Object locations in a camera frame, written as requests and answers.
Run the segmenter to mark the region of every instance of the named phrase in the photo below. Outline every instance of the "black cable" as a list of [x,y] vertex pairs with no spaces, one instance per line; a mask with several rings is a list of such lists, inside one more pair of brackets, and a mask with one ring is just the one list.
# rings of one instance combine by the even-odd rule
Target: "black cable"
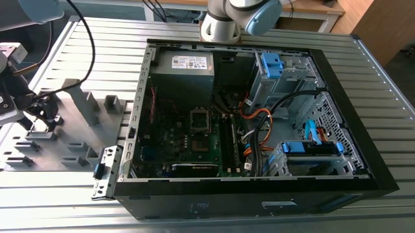
[[154,0],[156,1],[156,4],[158,5],[158,7],[160,7],[160,9],[161,9],[161,11],[162,11],[162,15],[164,15],[164,19],[165,19],[165,22],[166,22],[166,16],[165,16],[165,10],[164,10],[164,8],[161,7],[161,5],[160,5],[160,3],[158,3],[158,0]]
[[[293,92],[288,95],[285,95],[282,98],[280,98],[274,104],[272,105],[270,109],[269,109],[269,113],[270,115],[273,114],[273,112],[276,111],[277,108],[280,108],[286,102],[288,100],[290,100],[292,98],[295,98],[296,96],[300,95],[311,95],[315,96],[317,94],[320,94],[321,91],[320,90],[307,90],[307,91],[297,91]],[[256,158],[257,160],[257,164],[254,165],[257,167],[256,169],[256,173],[261,172],[261,154],[260,154],[260,145],[258,145],[258,141],[257,141],[257,135],[258,135],[258,131],[260,131],[260,127],[261,125],[265,123],[266,121],[266,115],[264,115],[260,119],[258,124],[256,125],[254,129],[253,129],[253,133],[252,133],[252,141],[250,141],[250,148],[252,148],[252,157]]]
[[90,65],[89,65],[89,68],[88,68],[88,71],[86,71],[86,74],[85,74],[85,77],[74,84],[66,86],[66,87],[62,87],[54,91],[50,91],[48,93],[44,93],[38,96],[36,96],[34,98],[37,99],[41,99],[44,97],[48,97],[48,96],[52,96],[54,95],[56,93],[61,92],[61,91],[65,91],[76,86],[80,86],[80,84],[82,84],[82,82],[88,79],[89,75],[90,75],[90,72],[92,72],[92,69],[93,69],[93,64],[94,64],[94,42],[93,42],[93,37],[92,37],[92,33],[90,33],[90,29],[89,29],[89,26],[86,24],[86,21],[84,19],[84,16],[82,14],[80,13],[77,7],[74,6],[73,2],[70,0],[66,0],[68,4],[70,5],[70,7],[73,8],[80,20],[82,21],[84,23],[84,26],[85,26],[85,29],[86,29],[86,33],[88,33],[88,36],[89,36],[89,41],[90,41],[90,49],[92,49],[92,59],[90,59]]
[[49,56],[49,53],[52,50],[52,41],[53,41],[53,21],[49,21],[49,41],[48,41],[46,51],[44,53],[44,56],[37,63],[28,66],[26,68],[22,68],[20,70],[14,71],[13,76],[24,75],[28,72],[32,72],[33,70],[36,70],[41,66],[41,64],[46,61],[46,57]]
[[49,42],[46,45],[46,52],[44,54],[44,57],[41,58],[40,62],[37,63],[38,66],[46,61],[46,57],[49,56],[49,53],[52,50],[52,41],[53,41],[53,21],[49,21]]
[[293,18],[293,4],[292,4],[292,2],[290,2],[290,0],[288,0],[289,1],[289,4],[290,4],[290,11],[289,11],[289,18]]
[[153,8],[150,8],[150,6],[148,5],[148,3],[145,2],[145,0],[142,0],[145,6],[148,7],[148,9],[156,14],[156,16],[158,16],[158,18],[161,19],[161,21],[165,23],[166,22],[166,19],[162,18],[162,15],[160,13],[160,11],[157,10],[154,4],[152,3],[150,0],[148,0],[149,4],[153,6]]

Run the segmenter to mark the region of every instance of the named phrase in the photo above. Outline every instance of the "aluminum extrusion table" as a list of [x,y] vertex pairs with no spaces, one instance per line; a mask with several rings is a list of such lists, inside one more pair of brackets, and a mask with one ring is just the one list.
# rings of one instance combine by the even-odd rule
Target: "aluminum extrusion table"
[[[29,84],[34,91],[57,88],[58,79],[81,78],[90,61],[85,28],[66,24],[45,64]],[[128,100],[128,122],[146,38],[198,40],[198,26],[88,18],[96,43],[96,64],[81,88],[96,98]],[[261,37],[242,32],[242,43],[321,49],[375,141],[400,190],[363,200],[325,215],[226,219],[137,221],[116,201],[90,201],[90,172],[0,172],[1,230],[89,229],[105,232],[273,231],[413,232],[415,229],[415,111],[364,44],[348,35],[272,30]],[[6,143],[9,126],[0,131]],[[125,135],[121,127],[118,135]]]

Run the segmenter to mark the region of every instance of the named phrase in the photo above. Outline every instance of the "orange wire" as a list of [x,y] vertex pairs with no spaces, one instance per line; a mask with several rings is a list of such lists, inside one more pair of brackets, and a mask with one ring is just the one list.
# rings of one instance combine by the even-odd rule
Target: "orange wire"
[[[265,151],[273,151],[273,148],[270,147],[261,147],[260,150],[265,150]],[[250,147],[248,147],[244,151],[244,156],[248,156],[252,153],[252,149]]]
[[268,132],[266,132],[266,135],[265,135],[265,137],[264,137],[264,140],[258,143],[258,145],[262,146],[262,145],[266,143],[266,141],[268,141],[268,139],[269,139],[269,135],[270,135],[272,123],[273,123],[273,121],[272,121],[272,114],[270,114],[270,112],[269,112],[268,109],[260,108],[260,109],[256,109],[256,111],[254,111],[250,115],[248,115],[248,116],[244,115],[244,113],[241,112],[241,106],[242,106],[242,104],[244,104],[244,100],[238,103],[238,106],[237,106],[240,116],[241,116],[244,119],[248,119],[248,120],[249,120],[249,119],[253,119],[261,112],[266,113],[268,118],[269,118],[269,130],[268,130]]

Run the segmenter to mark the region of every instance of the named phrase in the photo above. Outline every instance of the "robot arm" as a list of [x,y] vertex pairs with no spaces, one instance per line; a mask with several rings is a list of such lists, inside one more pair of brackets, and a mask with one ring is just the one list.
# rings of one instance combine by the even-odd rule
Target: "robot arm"
[[1,0],[0,32],[32,24],[44,24],[64,16],[56,0]]
[[236,43],[240,27],[250,35],[262,35],[281,13],[278,0],[209,0],[201,24],[201,38],[208,42]]
[[[57,0],[0,0],[0,32],[32,24],[44,24],[62,17]],[[32,122],[22,111],[36,116],[53,130],[57,105],[53,97],[34,100],[22,76],[13,75],[9,58],[0,51],[0,125],[18,122],[29,130]]]

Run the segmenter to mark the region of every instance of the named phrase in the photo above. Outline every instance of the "white label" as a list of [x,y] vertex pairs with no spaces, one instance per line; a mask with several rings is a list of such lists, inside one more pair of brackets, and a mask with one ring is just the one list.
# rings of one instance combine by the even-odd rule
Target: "white label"
[[245,164],[244,164],[244,169],[248,170],[248,171],[250,171],[250,169],[252,169],[252,164],[245,163]]
[[173,56],[170,61],[173,69],[208,69],[205,57]]
[[246,104],[248,106],[252,105],[252,101],[250,101],[250,100],[245,99],[244,102],[245,102],[245,104]]

